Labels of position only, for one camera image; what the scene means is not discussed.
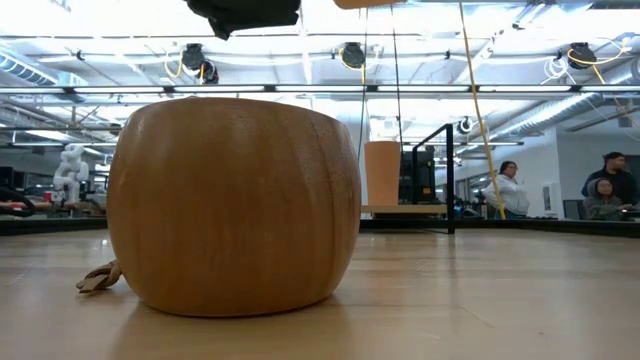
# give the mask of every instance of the ceiling light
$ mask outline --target ceiling light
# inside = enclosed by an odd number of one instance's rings
[[[161,86],[114,86],[114,87],[76,87],[78,94],[139,94],[139,93],[163,93]]]
[[[52,140],[70,140],[73,139],[71,136],[63,134],[58,131],[49,131],[49,130],[29,130],[25,131],[27,134],[36,135],[40,137],[44,137]]]
[[[263,92],[264,86],[176,86],[175,92],[207,93],[207,92]]]
[[[582,91],[640,91],[637,85],[595,85],[583,86]]]
[[[96,164],[96,171],[110,171],[110,170],[111,170],[111,164],[108,164],[108,165]]]
[[[569,91],[571,86],[568,85],[523,85],[523,86],[480,86],[481,92],[556,92],[556,91]]]
[[[63,88],[56,87],[2,87],[0,94],[64,94]]]
[[[378,92],[394,92],[398,91],[397,86],[378,86]],[[400,85],[400,92],[462,92],[469,91],[469,86],[414,86],[414,85]]]
[[[41,146],[64,146],[62,143],[54,143],[54,142],[27,142],[27,143],[10,143],[13,146],[32,146],[32,147],[41,147]]]
[[[276,91],[286,92],[360,92],[363,86],[276,86]]]

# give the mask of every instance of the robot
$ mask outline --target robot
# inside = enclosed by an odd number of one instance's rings
[[[56,191],[51,200],[61,204],[75,203],[80,200],[80,182],[89,179],[89,165],[80,159],[83,146],[67,145],[64,150],[60,155],[60,166],[53,176],[53,188]]]

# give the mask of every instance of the black railing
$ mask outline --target black railing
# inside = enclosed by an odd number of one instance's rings
[[[412,165],[412,176],[411,176],[411,202],[413,204],[418,203],[418,197],[420,194],[420,189],[418,184],[420,183],[418,177],[420,176],[420,172],[418,171],[418,149],[420,146],[429,142],[429,140],[438,136],[441,132],[445,132],[446,135],[446,153],[447,153],[447,233],[455,234],[455,215],[453,210],[453,125],[445,124],[442,125],[438,130],[434,131],[433,134],[424,138],[424,140],[420,141],[418,145],[413,147],[411,150],[411,165]]]

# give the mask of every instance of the wooden object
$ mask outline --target wooden object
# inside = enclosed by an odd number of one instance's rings
[[[360,178],[337,120],[191,98],[131,116],[107,207],[116,258],[145,303],[182,315],[265,314],[338,286],[358,234]]]
[[[447,205],[363,205],[360,212],[371,214],[444,214],[447,212]]]
[[[374,141],[364,144],[368,205],[398,205],[400,143]]]
[[[404,3],[406,0],[333,0],[338,7],[345,10],[375,7]]]

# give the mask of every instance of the black equipment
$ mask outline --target black equipment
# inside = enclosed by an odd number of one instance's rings
[[[0,166],[0,187],[13,188],[13,168]]]
[[[578,59],[580,61],[590,62],[590,63],[594,63],[598,60],[598,58],[596,57],[596,54],[594,54],[593,51],[589,49],[588,43],[573,43],[571,44],[571,49],[573,49],[573,51],[571,52],[571,57],[575,59]],[[568,60],[569,60],[569,66],[577,70],[584,70],[591,67],[591,65],[582,64],[582,63],[573,61],[571,60],[571,58],[569,58]]]
[[[400,189],[398,191],[400,204],[411,204],[412,199],[420,203],[433,203],[436,201],[436,175],[435,161],[433,160],[433,147],[428,147],[427,151],[418,152],[418,177],[416,179],[416,191],[412,194],[413,164],[411,151],[405,151],[402,159],[403,166],[400,167]]]
[[[187,44],[187,49],[182,53],[182,64],[193,71],[199,71],[197,76],[205,84],[217,84],[220,81],[218,69],[202,53],[202,44]]]
[[[0,207],[0,215],[13,215],[18,217],[29,217],[36,213],[36,207],[33,205],[31,200],[26,197],[20,195],[19,193],[9,190],[6,188],[0,188],[0,201],[11,201],[11,202],[22,202],[27,206],[27,210],[14,210]]]
[[[300,0],[185,0],[194,13],[209,19],[213,33],[228,40],[232,32],[295,25]]]
[[[344,49],[340,52],[344,65],[350,69],[361,69],[364,64],[364,52],[360,48],[360,43],[346,43]]]

